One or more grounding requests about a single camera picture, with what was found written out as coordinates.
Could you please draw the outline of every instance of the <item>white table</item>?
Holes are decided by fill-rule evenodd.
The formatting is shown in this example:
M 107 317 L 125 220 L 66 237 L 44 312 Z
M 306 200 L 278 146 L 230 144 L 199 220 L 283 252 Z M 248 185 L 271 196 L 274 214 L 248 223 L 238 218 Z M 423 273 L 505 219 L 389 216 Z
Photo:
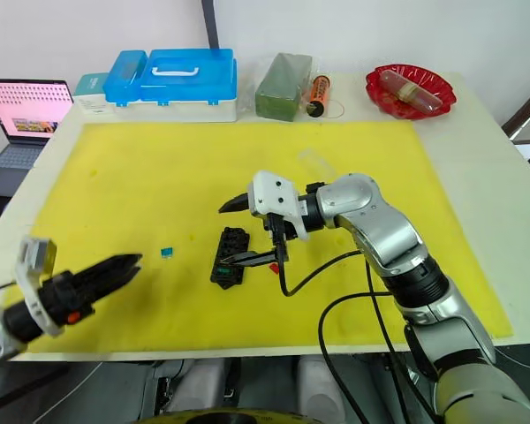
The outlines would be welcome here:
M 467 241 L 511 320 L 514 336 L 497 345 L 530 343 L 530 167 L 508 141 L 481 102 L 457 74 L 445 78 L 458 103 L 443 117 L 417 122 L 415 128 L 461 223 Z M 339 120 L 380 121 L 368 99 L 364 78 L 334 75 L 331 98 L 344 106 Z M 337 105 L 330 105 L 332 110 Z M 255 120 L 245 114 L 241 120 Z M 30 232 L 50 188 L 86 122 L 73 107 L 43 150 L 0 218 L 0 284 L 11 279 L 22 236 Z M 333 352 L 381 352 L 383 345 L 334 346 Z M 318 353 L 317 346 L 253 348 L 208 352 L 117 352 L 112 354 L 26 353 L 23 360 L 153 360 L 214 356 L 267 356 Z

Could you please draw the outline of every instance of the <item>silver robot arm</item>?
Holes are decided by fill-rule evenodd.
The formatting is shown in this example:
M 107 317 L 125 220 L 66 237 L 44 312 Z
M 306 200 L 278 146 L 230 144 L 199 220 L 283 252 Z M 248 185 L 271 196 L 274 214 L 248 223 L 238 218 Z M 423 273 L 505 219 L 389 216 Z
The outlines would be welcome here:
M 495 348 L 481 321 L 410 221 L 383 199 L 371 177 L 348 174 L 328 185 L 309 185 L 307 194 L 299 195 L 291 181 L 260 171 L 248 195 L 227 202 L 220 211 L 244 208 L 262 218 L 268 230 L 272 224 L 279 228 L 282 217 L 286 239 L 307 239 L 307 232 L 324 226 L 352 234 L 406 320 L 405 336 L 418 368 L 437 382 L 436 412 L 446 423 L 530 424 L 530 402 L 494 367 Z M 278 245 L 279 235 L 272 232 Z M 235 263 L 255 266 L 288 259 L 285 248 L 282 254 L 277 249 L 243 256 Z

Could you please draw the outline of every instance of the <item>red bowl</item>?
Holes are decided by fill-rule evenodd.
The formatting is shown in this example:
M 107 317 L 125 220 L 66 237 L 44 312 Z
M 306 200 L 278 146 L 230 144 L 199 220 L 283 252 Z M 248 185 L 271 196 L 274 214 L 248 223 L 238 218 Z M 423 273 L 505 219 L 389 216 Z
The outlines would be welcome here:
M 387 69 L 401 74 L 406 79 L 418 84 L 438 97 L 443 103 L 442 106 L 431 114 L 426 115 L 413 108 L 410 104 L 398 100 L 395 95 L 385 90 L 379 82 L 381 72 Z M 453 94 L 453 88 L 445 79 L 428 69 L 411 64 L 387 64 L 385 66 L 379 66 L 367 75 L 366 80 L 366 90 L 373 103 L 379 106 L 384 112 L 401 119 L 438 117 L 444 113 L 448 113 L 451 105 L 457 101 L 456 96 Z

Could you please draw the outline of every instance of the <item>laptop screen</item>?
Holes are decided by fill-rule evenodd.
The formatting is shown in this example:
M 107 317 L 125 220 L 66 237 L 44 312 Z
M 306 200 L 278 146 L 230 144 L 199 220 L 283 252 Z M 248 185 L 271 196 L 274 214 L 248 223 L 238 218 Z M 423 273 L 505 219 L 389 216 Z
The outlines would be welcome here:
M 9 140 L 47 141 L 71 106 L 64 81 L 0 79 L 0 125 Z

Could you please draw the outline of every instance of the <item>floor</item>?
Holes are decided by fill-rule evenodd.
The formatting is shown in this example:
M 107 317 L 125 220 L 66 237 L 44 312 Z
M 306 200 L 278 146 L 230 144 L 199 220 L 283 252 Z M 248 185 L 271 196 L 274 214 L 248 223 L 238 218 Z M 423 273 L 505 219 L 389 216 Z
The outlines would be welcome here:
M 530 364 L 530 345 L 502 350 Z M 337 355 L 334 362 L 370 421 L 402 422 L 398 405 L 393 405 L 392 401 L 391 405 L 389 401 L 387 404 L 381 401 L 381 396 L 393 398 L 393 389 L 392 380 L 383 367 L 380 355 Z M 292 357 L 243 359 L 238 381 L 238 387 L 241 388 L 238 405 L 295 411 L 294 363 Z M 62 377 L 1 409 L 0 423 L 33 422 L 87 377 L 97 365 L 69 364 L 68 372 Z M 148 382 L 158 375 L 182 375 L 185 368 L 180 360 L 167 361 L 164 367 L 154 365 L 157 364 L 102 363 L 78 390 L 38 422 L 95 424 L 135 421 L 141 416 L 142 405 L 148 403 L 151 396 Z M 501 355 L 498 355 L 497 365 L 518 383 L 530 399 L 530 369 L 514 364 Z M 0 396 L 63 366 L 65 364 L 43 362 L 3 364 L 0 366 Z M 377 381 L 375 390 L 372 381 Z M 432 386 L 423 380 L 418 385 L 422 393 L 430 398 Z M 407 403 L 413 422 L 429 422 L 414 401 L 407 399 Z M 358 422 L 349 405 L 346 416 L 350 424 Z

